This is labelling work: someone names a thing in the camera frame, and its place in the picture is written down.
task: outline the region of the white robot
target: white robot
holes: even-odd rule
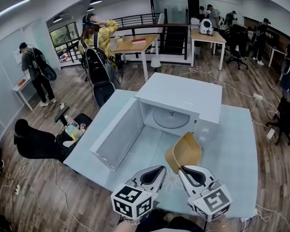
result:
[[[220,185],[207,168],[182,166],[178,174],[189,195],[188,205],[206,221],[212,221],[229,210],[232,198],[226,186]],[[114,211],[132,220],[148,215],[155,208],[154,201],[165,176],[164,166],[137,172],[112,193]]]
[[[136,220],[155,208],[166,176],[164,166],[146,168],[137,172],[125,184],[120,184],[111,195],[113,210],[127,219]]]
[[[201,34],[212,35],[214,31],[212,22],[209,19],[203,19],[200,22],[199,31]]]
[[[182,166],[179,177],[189,195],[188,205],[206,221],[226,213],[232,198],[225,185],[219,184],[212,172],[199,166]]]

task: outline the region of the white desk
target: white desk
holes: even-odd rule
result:
[[[142,38],[146,39],[146,43],[141,43],[141,44],[132,44],[131,43],[132,40],[142,39]],[[156,56],[159,57],[158,35],[156,35],[156,34],[138,35],[138,36],[124,36],[123,41],[116,43],[117,47],[113,48],[112,51],[114,53],[122,53],[125,62],[126,62],[125,53],[141,53],[145,82],[147,82],[148,72],[147,72],[147,63],[146,63],[145,51],[147,50],[147,48],[150,45],[152,45],[152,43],[154,41],[156,41]]]
[[[213,36],[210,36],[206,34],[201,34],[198,29],[191,29],[191,66],[192,67],[194,64],[193,62],[194,62],[194,42],[195,41],[209,42],[211,44],[211,48],[212,48],[212,43],[214,43],[213,54],[215,54],[216,44],[222,44],[220,63],[219,63],[219,70],[221,71],[226,40],[218,32],[215,32],[215,31],[213,32]]]
[[[24,76],[24,78],[22,79],[25,79],[25,82],[21,85],[21,86],[18,86],[17,84],[12,88],[12,90],[14,90],[16,93],[19,94],[19,96],[21,97],[21,99],[24,101],[24,103],[27,105],[27,107],[33,111],[33,108],[30,106],[29,102],[26,100],[26,98],[24,97],[23,93],[21,92],[23,90],[23,88],[28,84],[28,82],[30,81],[31,77],[30,77],[30,74],[27,73],[26,76]]]
[[[272,47],[270,46],[269,44],[267,44],[269,48],[271,48],[271,56],[270,56],[270,62],[269,62],[269,68],[271,67],[271,64],[272,64],[272,60],[273,60],[273,56],[274,56],[274,52],[279,52],[281,54],[285,54],[283,51],[281,50],[278,50],[277,48],[275,47]]]
[[[125,183],[139,170],[164,165],[167,176],[159,191],[158,208],[196,216],[187,205],[188,195],[179,176],[172,172],[164,158],[165,151],[179,136],[145,126],[116,171],[108,169],[90,151],[120,109],[135,94],[133,91],[117,89],[100,109],[64,164],[110,191],[114,191],[120,183]],[[203,150],[200,166],[210,169],[227,186],[233,199],[227,217],[254,216],[258,161],[248,109],[221,105],[219,130],[213,143]]]

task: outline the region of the yellow plaid shirt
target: yellow plaid shirt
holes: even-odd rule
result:
[[[107,58],[109,58],[110,56],[115,57],[114,52],[110,47],[110,39],[117,29],[118,23],[113,20],[107,20],[105,27],[99,29],[99,48],[105,53]],[[88,46],[93,46],[93,39],[85,39],[85,43]],[[78,50],[82,55],[84,54],[84,49],[81,41],[79,41],[78,43]]]

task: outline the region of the light blue table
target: light blue table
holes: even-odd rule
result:
[[[187,205],[188,195],[179,176],[172,172],[164,158],[165,151],[177,141],[178,136],[144,126],[115,172],[109,170],[90,152],[93,143],[135,93],[117,89],[98,112],[64,164],[110,191],[120,183],[125,183],[139,170],[164,165],[167,167],[167,176],[159,191],[158,207],[196,215]],[[228,188],[233,203],[227,217],[254,216],[258,166],[255,135],[248,109],[221,105],[217,136],[210,147],[203,150],[200,166],[211,170]]]

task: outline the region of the woman in yellow plaid shirt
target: woman in yellow plaid shirt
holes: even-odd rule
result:
[[[99,48],[105,53],[110,60],[115,60],[115,54],[110,47],[110,39],[118,29],[118,23],[113,20],[102,21],[93,13],[89,13],[83,17],[83,33],[78,44],[78,50],[83,55],[83,41],[86,45],[93,46],[92,35],[99,32]]]

